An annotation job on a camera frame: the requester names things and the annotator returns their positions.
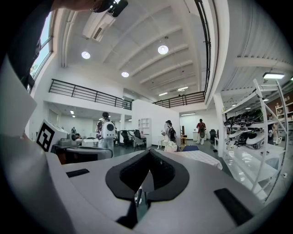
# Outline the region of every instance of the black chair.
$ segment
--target black chair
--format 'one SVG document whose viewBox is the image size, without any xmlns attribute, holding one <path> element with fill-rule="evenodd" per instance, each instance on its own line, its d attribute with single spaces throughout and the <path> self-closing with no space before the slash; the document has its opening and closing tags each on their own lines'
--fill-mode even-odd
<svg viewBox="0 0 293 234">
<path fill-rule="evenodd" d="M 123 143 L 124 146 L 127 148 L 127 146 L 132 145 L 133 146 L 133 140 L 129 140 L 128 131 L 122 130 L 121 136 L 123 137 Z"/>
<path fill-rule="evenodd" d="M 216 131 L 214 129 L 210 130 L 210 136 L 211 136 L 211 143 L 215 143 Z"/>
</svg>

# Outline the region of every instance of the window frame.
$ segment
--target window frame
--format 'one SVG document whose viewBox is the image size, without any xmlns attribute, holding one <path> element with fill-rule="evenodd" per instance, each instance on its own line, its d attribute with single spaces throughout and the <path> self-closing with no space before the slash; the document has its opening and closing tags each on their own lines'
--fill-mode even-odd
<svg viewBox="0 0 293 234">
<path fill-rule="evenodd" d="M 45 59 L 41 62 L 40 66 L 38 67 L 38 70 L 37 70 L 35 76 L 33 77 L 33 80 L 34 81 L 37 80 L 38 75 L 39 75 L 40 71 L 42 70 L 44 64 L 48 61 L 49 57 L 53 53 L 53 32 L 54 32 L 54 25 L 55 25 L 56 14 L 57 14 L 57 10 L 51 12 L 51 17 L 50 17 L 50 22 L 49 22 L 49 37 L 41 45 L 41 49 L 40 49 L 40 51 L 41 51 L 47 44 L 49 44 L 49 53 L 47 54 L 47 56 L 45 57 Z M 30 86 L 30 85 L 28 85 L 28 86 L 29 86 L 29 88 L 27 88 L 27 91 L 29 93 L 31 93 L 32 92 L 32 89 L 33 89 L 33 86 Z"/>
</svg>

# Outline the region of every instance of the black bag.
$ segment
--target black bag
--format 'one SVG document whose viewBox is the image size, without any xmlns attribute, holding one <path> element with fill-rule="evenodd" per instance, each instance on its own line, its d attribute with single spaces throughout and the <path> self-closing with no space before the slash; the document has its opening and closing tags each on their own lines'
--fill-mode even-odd
<svg viewBox="0 0 293 234">
<path fill-rule="evenodd" d="M 168 137 L 171 141 L 176 140 L 176 132 L 175 132 L 174 128 L 170 128 L 170 130 L 168 132 Z"/>
<path fill-rule="evenodd" d="M 205 125 L 203 123 L 200 125 L 200 136 L 201 138 L 205 137 Z"/>
</svg>

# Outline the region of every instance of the ceiling beam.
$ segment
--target ceiling beam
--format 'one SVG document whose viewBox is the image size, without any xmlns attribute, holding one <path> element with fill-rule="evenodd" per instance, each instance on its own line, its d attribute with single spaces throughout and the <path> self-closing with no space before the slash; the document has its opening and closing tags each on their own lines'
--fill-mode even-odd
<svg viewBox="0 0 293 234">
<path fill-rule="evenodd" d="M 183 35 L 189 45 L 191 59 L 193 61 L 193 68 L 195 71 L 195 78 L 198 83 L 198 91 L 201 89 L 201 56 L 199 48 L 197 47 L 196 34 L 201 32 L 195 32 L 193 27 L 193 18 L 189 13 L 184 1 L 170 0 L 171 7 L 174 14 L 177 16 L 180 24 L 182 25 Z"/>
<path fill-rule="evenodd" d="M 160 12 L 164 10 L 165 8 L 169 7 L 169 2 L 164 2 L 163 4 L 157 5 L 154 9 L 152 9 L 150 12 L 146 13 L 145 15 L 141 16 L 133 25 L 131 25 L 125 32 L 122 33 L 122 35 L 119 37 L 119 39 L 112 45 L 111 49 L 109 49 L 104 58 L 103 63 L 106 61 L 107 57 L 111 53 L 111 51 L 119 44 L 119 42 L 128 34 L 131 32 L 132 29 L 134 29 L 136 26 L 138 26 L 140 23 L 145 21 L 147 18 L 149 18 L 151 15 L 156 14 L 157 12 Z"/>
<path fill-rule="evenodd" d="M 166 80 L 166 81 L 164 81 L 164 82 L 162 82 L 162 83 L 160 83 L 160 84 L 157 84 L 157 85 L 155 85 L 155 86 L 149 88 L 149 90 L 153 90 L 153 89 L 156 89 L 156 88 L 161 87 L 161 86 L 163 86 L 163 85 L 166 85 L 166 84 L 169 84 L 169 83 L 175 82 L 175 81 L 177 81 L 177 80 L 186 79 L 186 78 L 189 78 L 189 77 L 191 77 L 191 76 L 194 76 L 194 72 L 189 73 L 189 74 L 186 74 L 186 75 L 177 76 L 177 77 L 174 77 L 174 78 L 172 78 L 172 79 L 170 79 L 170 80 Z"/>
<path fill-rule="evenodd" d="M 192 64 L 192 60 L 187 60 L 187 61 L 184 61 L 182 63 L 175 64 L 175 65 L 173 65 L 171 67 L 165 68 L 165 69 L 163 69 L 163 70 L 161 70 L 161 71 L 159 71 L 159 72 L 151 75 L 148 78 L 145 78 L 145 79 L 141 80 L 140 83 L 141 84 L 144 84 L 144 83 L 148 82 L 149 80 L 152 80 L 152 79 L 154 79 L 154 78 L 156 78 L 158 76 L 161 76 L 161 75 L 163 75 L 165 73 L 168 73 L 170 71 L 173 71 L 173 70 L 175 70 L 177 68 L 182 68 L 182 67 L 187 66 L 187 65 L 190 65 L 190 64 Z"/>
<path fill-rule="evenodd" d="M 142 64 L 137 69 L 135 69 L 130 74 L 130 76 L 134 76 L 138 72 L 140 72 L 141 70 L 143 70 L 143 69 L 147 68 L 148 66 L 152 65 L 153 63 L 155 63 L 155 62 L 157 62 L 157 61 L 159 61 L 161 59 L 164 59 L 164 58 L 168 57 L 169 55 L 171 55 L 173 53 L 179 52 L 179 51 L 184 50 L 184 49 L 187 49 L 187 48 L 188 48 L 188 45 L 187 44 L 182 44 L 182 45 L 179 45 L 179 46 L 175 47 L 174 49 L 169 50 L 169 52 L 167 54 L 163 55 L 163 56 L 161 54 L 159 54 L 159 55 L 155 56 L 154 58 L 146 61 L 144 64 Z"/>
<path fill-rule="evenodd" d="M 266 67 L 293 71 L 291 64 L 266 58 L 235 58 L 234 64 L 236 67 Z"/>
<path fill-rule="evenodd" d="M 122 61 L 119 65 L 118 65 L 118 70 L 120 70 L 132 57 L 134 57 L 135 55 L 137 55 L 140 51 L 144 50 L 146 47 L 148 47 L 149 45 L 151 45 L 152 43 L 154 43 L 155 41 L 159 40 L 160 38 L 172 34 L 174 32 L 177 32 L 181 30 L 180 26 L 175 26 L 172 27 L 171 29 L 165 31 L 164 33 L 160 33 L 159 35 L 156 35 L 155 37 L 153 37 L 151 40 L 145 42 L 144 44 L 142 44 L 140 47 L 138 47 L 136 50 L 133 50 L 133 52 L 131 54 L 129 54 L 126 59 L 124 59 L 124 61 Z"/>
</svg>

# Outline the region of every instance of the white pillar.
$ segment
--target white pillar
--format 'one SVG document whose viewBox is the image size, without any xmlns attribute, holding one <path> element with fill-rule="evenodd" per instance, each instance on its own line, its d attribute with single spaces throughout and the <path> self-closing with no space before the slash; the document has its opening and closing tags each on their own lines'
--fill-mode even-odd
<svg viewBox="0 0 293 234">
<path fill-rule="evenodd" d="M 223 157 L 224 156 L 224 145 L 225 145 L 225 138 L 227 135 L 226 128 L 224 126 L 224 115 L 223 115 L 223 101 L 220 93 L 214 94 L 214 101 L 216 105 L 216 112 L 217 112 L 217 119 L 218 119 L 218 125 L 219 125 L 219 141 L 218 141 L 218 156 Z"/>
<path fill-rule="evenodd" d="M 121 122 L 120 122 L 120 131 L 124 130 L 124 126 L 125 126 L 125 114 L 121 114 L 121 118 L 120 118 Z M 123 143 L 123 137 L 120 135 L 120 142 Z"/>
</svg>

